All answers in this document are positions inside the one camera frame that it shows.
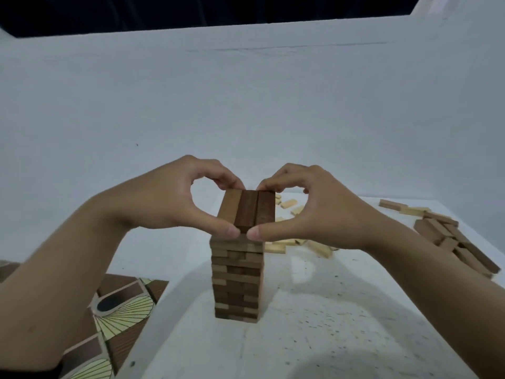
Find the wooden block tower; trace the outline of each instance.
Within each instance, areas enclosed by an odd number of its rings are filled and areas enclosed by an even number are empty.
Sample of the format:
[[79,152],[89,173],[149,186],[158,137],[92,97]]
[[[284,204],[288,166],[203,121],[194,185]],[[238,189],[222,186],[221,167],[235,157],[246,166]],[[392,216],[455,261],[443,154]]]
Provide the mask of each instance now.
[[275,222],[273,191],[227,190],[218,218],[240,229],[234,240],[211,237],[216,318],[256,323],[260,313],[264,242],[247,239],[256,225]]

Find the person's right hand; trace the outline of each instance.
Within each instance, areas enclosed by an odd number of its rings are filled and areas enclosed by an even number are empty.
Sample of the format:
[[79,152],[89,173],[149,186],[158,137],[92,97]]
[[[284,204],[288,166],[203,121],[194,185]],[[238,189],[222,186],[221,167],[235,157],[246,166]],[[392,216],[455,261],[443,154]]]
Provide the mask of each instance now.
[[337,248],[374,247],[392,221],[361,200],[320,166],[286,164],[256,190],[281,192],[299,186],[309,194],[303,211],[292,219],[255,226],[248,238],[313,240]]

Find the hand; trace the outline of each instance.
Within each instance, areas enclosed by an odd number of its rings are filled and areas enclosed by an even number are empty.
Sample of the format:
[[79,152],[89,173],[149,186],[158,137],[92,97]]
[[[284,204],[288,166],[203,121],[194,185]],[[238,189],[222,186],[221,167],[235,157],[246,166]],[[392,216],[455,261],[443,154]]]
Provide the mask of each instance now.
[[309,194],[303,211],[286,221],[266,223],[248,231],[256,241],[290,238],[313,240],[338,248],[373,247],[391,219],[352,193],[319,166],[286,164],[256,190],[284,191],[299,186]]
[[92,201],[129,228],[195,227],[212,235],[236,238],[231,223],[211,216],[193,203],[195,179],[212,179],[221,190],[242,189],[242,181],[216,159],[184,156],[106,190]]

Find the person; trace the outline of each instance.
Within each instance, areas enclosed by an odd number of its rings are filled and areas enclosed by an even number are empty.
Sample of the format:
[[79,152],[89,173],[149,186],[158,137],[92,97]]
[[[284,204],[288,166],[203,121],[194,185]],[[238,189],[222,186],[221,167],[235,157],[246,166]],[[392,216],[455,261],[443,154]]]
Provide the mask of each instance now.
[[[103,191],[79,207],[0,286],[2,377],[54,373],[63,351],[126,233],[189,226],[234,238],[231,223],[199,210],[190,188],[207,177],[244,189],[215,159],[184,156]],[[293,219],[253,227],[248,238],[314,240],[361,249],[392,275],[413,303],[481,378],[505,377],[505,290],[406,226],[375,210],[319,166],[287,164],[258,190],[299,186],[307,204]]]

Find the black fabric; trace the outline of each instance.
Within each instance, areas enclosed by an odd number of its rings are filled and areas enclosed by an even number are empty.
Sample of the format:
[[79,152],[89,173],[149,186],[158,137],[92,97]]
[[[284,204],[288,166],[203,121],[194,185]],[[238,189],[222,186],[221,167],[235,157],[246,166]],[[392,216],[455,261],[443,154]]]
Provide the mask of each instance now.
[[410,14],[419,0],[0,0],[15,37]]
[[58,379],[60,372],[62,370],[62,363],[58,364],[54,369],[50,371],[5,371],[0,370],[0,377],[2,379]]

